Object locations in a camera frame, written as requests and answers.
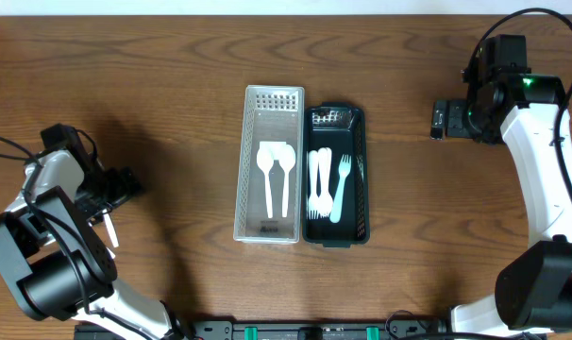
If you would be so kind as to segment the pale pink plastic fork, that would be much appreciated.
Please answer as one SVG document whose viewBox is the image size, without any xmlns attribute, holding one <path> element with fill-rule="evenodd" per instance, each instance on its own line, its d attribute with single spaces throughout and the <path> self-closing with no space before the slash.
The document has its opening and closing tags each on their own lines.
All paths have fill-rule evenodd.
<svg viewBox="0 0 572 340">
<path fill-rule="evenodd" d="M 320 149 L 320 182 L 321 182 L 321 194 L 320 203 L 321 210 L 320 213 L 323 217 L 328 217 L 333 199 L 329 193 L 329 179 L 330 179 L 330 168 L 331 168 L 331 157 L 332 151 L 329 147 L 323 147 Z"/>
</svg>

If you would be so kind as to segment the white plastic fork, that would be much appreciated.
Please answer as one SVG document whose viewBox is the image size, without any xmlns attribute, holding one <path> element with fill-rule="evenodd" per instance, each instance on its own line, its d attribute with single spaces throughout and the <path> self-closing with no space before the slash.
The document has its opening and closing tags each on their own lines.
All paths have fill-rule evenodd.
<svg viewBox="0 0 572 340">
<path fill-rule="evenodd" d="M 316 219 L 319 215 L 318 212 L 318 200 L 319 195 L 317 194 L 317 180 L 319 172 L 319 157 L 316 150 L 309 152 L 309 180 L 310 180 L 310 193 L 308 199 L 308 215 L 309 219 Z"/>
<path fill-rule="evenodd" d="M 326 202 L 326 187 L 328 180 L 326 175 L 326 164 L 328 162 L 328 152 L 323 147 L 318 150 L 319 157 L 319 175 L 320 175 L 320 195 L 319 195 L 319 206 L 318 211 L 321 217 L 327 216 L 327 202 Z"/>
</svg>

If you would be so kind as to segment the dark green plastic basket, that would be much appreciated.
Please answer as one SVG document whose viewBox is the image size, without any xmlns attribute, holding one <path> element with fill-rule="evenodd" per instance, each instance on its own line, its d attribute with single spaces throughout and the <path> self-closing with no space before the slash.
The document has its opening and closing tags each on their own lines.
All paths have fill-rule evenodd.
<svg viewBox="0 0 572 340">
<path fill-rule="evenodd" d="M 310 153 L 327 147 L 331 150 L 328 190 L 335 195 L 339 182 L 339 162 L 344 155 L 351 158 L 351 170 L 344 180 L 341 219 L 333 223 L 328 217 L 311 218 L 311 162 L 306 166 L 304 185 L 305 218 L 302 236 L 305 241 L 323 247 L 362 245 L 370 238 L 369 195 L 365 117 L 362 109 L 345 102 L 324 102 L 305 109 L 303 150 Z"/>
</svg>

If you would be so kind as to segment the white plastic spoon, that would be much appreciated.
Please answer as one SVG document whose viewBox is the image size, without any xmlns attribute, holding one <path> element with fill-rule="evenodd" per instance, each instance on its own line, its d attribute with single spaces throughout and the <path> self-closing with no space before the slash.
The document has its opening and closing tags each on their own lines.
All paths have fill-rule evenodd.
<svg viewBox="0 0 572 340">
<path fill-rule="evenodd" d="M 117 233 L 116 233 L 114 224 L 112 222 L 110 213 L 108 211 L 104 211 L 103 220 L 104 220 L 104 223 L 106 225 L 106 229 L 107 229 L 107 232 L 109 234 L 109 239 L 110 239 L 112 246 L 114 248 L 118 247 L 120 245 L 119 240 L 118 240 Z"/>
<path fill-rule="evenodd" d="M 284 144 L 279 153 L 279 165 L 283 170 L 283 192 L 282 192 L 282 205 L 281 216 L 286 218 L 288 216 L 289 195 L 290 195 L 290 172 L 295 166 L 296 156 L 294 148 L 289 144 Z"/>
<path fill-rule="evenodd" d="M 273 200 L 270 183 L 270 172 L 273 165 L 274 159 L 271 152 L 268 149 L 261 147 L 257 153 L 257 166 L 264 175 L 265 204 L 267 217 L 269 219 L 273 217 Z"/>
</svg>

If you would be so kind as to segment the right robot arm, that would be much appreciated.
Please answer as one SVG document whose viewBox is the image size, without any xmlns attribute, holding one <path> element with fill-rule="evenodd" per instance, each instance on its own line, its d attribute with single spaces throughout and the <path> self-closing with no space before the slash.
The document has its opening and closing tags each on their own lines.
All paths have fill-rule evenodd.
<svg viewBox="0 0 572 340">
<path fill-rule="evenodd" d="M 572 332 L 572 203 L 555 144 L 572 183 L 565 92 L 556 76 L 527 65 L 522 35 L 497 35 L 479 44 L 463 73 L 464 99 L 438 100 L 430 136 L 504 144 L 518 174 L 529 222 L 527 251 L 497 276 L 495 292 L 450 311 L 453 332 L 514 336 L 520 332 Z"/>
</svg>

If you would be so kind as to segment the mint green plastic fork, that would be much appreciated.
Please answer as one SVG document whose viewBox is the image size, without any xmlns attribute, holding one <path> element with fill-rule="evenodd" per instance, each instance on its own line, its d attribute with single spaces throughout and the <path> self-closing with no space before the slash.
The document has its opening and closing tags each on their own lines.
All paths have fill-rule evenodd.
<svg viewBox="0 0 572 340">
<path fill-rule="evenodd" d="M 339 163 L 339 182 L 336 190 L 336 194 L 333 200 L 332 210 L 329 215 L 329 220 L 331 223 L 336 224 L 341 220 L 342 210 L 343 210 L 343 200 L 345 193 L 345 182 L 346 178 L 350 174 L 352 164 L 352 157 L 348 154 L 344 154 Z"/>
</svg>

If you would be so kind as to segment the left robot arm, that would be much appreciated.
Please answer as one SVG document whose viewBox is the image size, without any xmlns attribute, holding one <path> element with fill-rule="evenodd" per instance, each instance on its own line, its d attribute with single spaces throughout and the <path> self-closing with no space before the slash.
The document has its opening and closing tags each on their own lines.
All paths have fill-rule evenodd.
<svg viewBox="0 0 572 340">
<path fill-rule="evenodd" d="M 127 167 L 106 169 L 86 151 L 85 132 L 56 124 L 41 132 L 44 150 L 21 158 L 25 182 L 0 213 L 0 274 L 30 318 L 73 319 L 109 339 L 186 339 L 166 304 L 117 275 L 111 249 L 93 230 L 136 196 L 140 182 Z"/>
</svg>

